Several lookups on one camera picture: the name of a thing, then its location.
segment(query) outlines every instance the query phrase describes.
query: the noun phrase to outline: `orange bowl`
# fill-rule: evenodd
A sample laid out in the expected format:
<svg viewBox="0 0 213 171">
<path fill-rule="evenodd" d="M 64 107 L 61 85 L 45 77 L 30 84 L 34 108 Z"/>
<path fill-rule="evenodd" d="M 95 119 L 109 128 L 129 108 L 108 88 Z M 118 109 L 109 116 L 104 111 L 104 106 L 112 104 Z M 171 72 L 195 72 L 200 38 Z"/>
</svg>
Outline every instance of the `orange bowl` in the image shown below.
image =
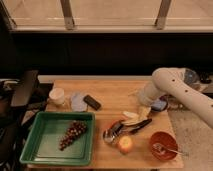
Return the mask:
<svg viewBox="0 0 213 171">
<path fill-rule="evenodd" d="M 155 143 L 160 143 L 169 149 L 178 150 L 177 142 L 170 134 L 160 131 L 155 132 L 149 140 L 149 149 L 151 153 L 161 161 L 169 161 L 176 157 L 177 153 L 168 150 L 164 150 L 164 153 L 160 153 L 158 149 L 154 148 L 153 145 Z"/>
</svg>

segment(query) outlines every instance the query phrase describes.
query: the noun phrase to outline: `metal tongs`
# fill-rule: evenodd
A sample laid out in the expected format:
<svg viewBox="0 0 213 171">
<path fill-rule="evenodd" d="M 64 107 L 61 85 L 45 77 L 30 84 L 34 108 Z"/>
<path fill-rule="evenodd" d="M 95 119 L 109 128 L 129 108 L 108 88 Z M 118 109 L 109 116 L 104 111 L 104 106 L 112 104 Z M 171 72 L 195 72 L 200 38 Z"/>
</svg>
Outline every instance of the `metal tongs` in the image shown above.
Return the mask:
<svg viewBox="0 0 213 171">
<path fill-rule="evenodd" d="M 152 119 L 146 119 L 134 126 L 125 126 L 124 124 L 122 124 L 122 120 L 120 120 L 103 132 L 103 139 L 106 143 L 111 144 L 116 139 L 116 137 L 118 137 L 122 133 L 135 134 L 141 128 L 148 125 L 151 121 Z"/>
</svg>

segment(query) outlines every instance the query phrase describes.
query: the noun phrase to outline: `bunch of grapes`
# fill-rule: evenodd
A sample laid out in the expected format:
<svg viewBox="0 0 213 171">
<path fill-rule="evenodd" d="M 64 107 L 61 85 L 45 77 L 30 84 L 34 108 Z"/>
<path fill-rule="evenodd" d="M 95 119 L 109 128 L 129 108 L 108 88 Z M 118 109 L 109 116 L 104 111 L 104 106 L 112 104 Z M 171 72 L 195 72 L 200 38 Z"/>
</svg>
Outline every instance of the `bunch of grapes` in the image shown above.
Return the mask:
<svg viewBox="0 0 213 171">
<path fill-rule="evenodd" d="M 63 151 L 66 147 L 71 145 L 77 138 L 79 138 L 87 130 L 87 126 L 83 121 L 71 122 L 64 137 L 60 140 L 59 150 Z"/>
</svg>

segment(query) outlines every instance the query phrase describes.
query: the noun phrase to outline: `wall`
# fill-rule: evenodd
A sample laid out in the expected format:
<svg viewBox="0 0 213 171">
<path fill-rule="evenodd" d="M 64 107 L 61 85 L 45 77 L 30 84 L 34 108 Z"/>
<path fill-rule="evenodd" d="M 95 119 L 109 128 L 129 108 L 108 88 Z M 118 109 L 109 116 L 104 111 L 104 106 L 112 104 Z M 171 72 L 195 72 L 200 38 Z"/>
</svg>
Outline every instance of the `wall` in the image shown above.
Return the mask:
<svg viewBox="0 0 213 171">
<path fill-rule="evenodd" d="M 44 74 L 151 74 L 158 67 L 213 72 L 212 33 L 13 34 L 25 67 Z"/>
</svg>

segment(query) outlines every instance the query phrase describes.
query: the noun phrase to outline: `window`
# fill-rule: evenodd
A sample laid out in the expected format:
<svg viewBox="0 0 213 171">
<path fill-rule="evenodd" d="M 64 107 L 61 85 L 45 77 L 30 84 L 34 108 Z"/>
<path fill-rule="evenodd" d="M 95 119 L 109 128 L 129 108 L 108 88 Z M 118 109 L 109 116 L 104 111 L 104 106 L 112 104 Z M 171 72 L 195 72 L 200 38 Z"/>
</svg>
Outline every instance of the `window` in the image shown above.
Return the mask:
<svg viewBox="0 0 213 171">
<path fill-rule="evenodd" d="M 1 0 L 12 31 L 212 31 L 211 0 Z"/>
</svg>

